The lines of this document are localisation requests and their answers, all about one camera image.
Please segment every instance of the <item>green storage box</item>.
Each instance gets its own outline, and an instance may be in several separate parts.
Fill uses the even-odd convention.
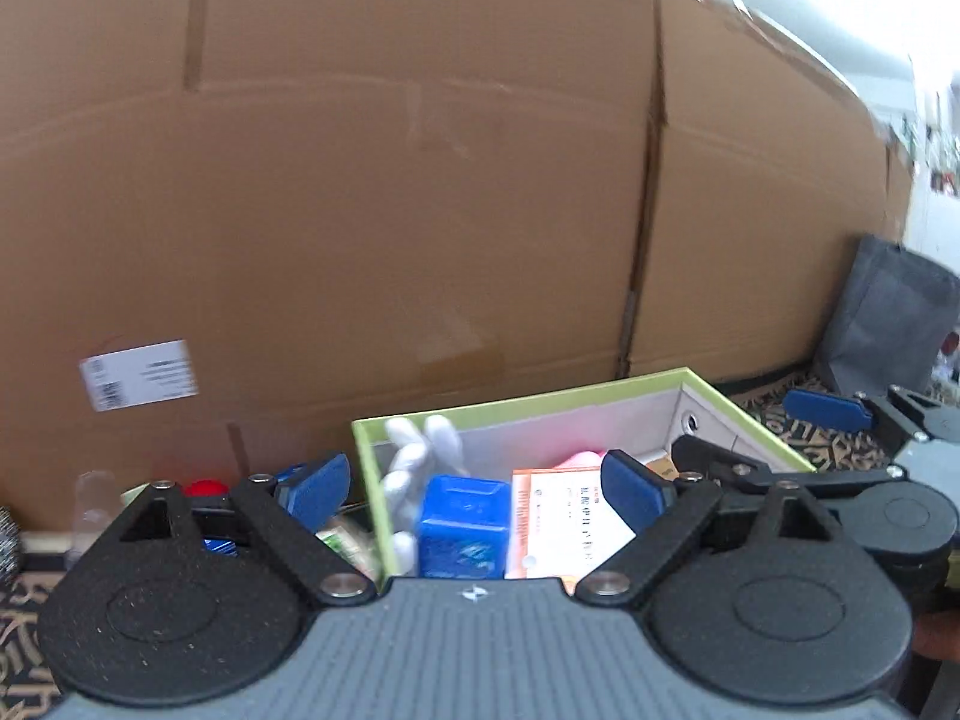
[[[457,427],[473,475],[505,482],[514,469],[546,469],[584,449],[622,449],[644,459],[668,450],[683,433],[766,461],[774,470],[813,471],[688,368],[436,412],[359,419],[353,435],[388,575],[397,573],[397,564],[380,479],[395,447],[384,425],[391,416],[406,416],[422,429],[431,413],[441,413]]]

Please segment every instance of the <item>silver tinsel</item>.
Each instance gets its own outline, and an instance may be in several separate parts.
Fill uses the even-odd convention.
[[[12,584],[23,565],[20,528],[5,506],[0,506],[0,586]]]

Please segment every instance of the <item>barcode sticker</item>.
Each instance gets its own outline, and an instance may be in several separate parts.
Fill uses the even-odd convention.
[[[197,394],[184,341],[89,357],[80,363],[80,373],[98,412]]]

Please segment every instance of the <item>blue container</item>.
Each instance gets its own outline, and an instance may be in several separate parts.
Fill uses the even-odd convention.
[[[500,579],[510,542],[510,485],[435,476],[419,522],[419,573],[435,579]]]

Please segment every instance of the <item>gray bag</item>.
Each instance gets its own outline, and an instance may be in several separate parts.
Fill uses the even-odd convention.
[[[923,392],[947,333],[960,317],[960,277],[912,251],[867,235],[814,371],[838,394]]]

